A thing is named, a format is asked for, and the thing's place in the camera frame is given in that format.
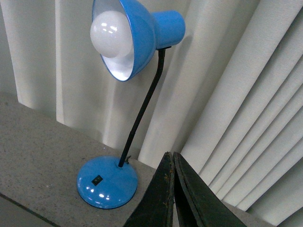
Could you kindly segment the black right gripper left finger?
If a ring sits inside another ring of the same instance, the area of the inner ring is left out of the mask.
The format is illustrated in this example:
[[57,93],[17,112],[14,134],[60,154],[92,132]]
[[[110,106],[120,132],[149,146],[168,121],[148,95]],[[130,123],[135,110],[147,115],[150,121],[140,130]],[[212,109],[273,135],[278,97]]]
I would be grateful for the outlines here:
[[172,153],[164,153],[144,196],[125,227],[173,226],[175,165]]

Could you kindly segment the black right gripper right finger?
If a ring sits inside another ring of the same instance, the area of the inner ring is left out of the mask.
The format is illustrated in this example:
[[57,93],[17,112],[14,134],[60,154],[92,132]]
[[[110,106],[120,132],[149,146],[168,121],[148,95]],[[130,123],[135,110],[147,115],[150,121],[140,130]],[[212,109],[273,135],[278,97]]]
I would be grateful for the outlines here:
[[174,198],[181,227],[244,227],[180,153],[174,153]]

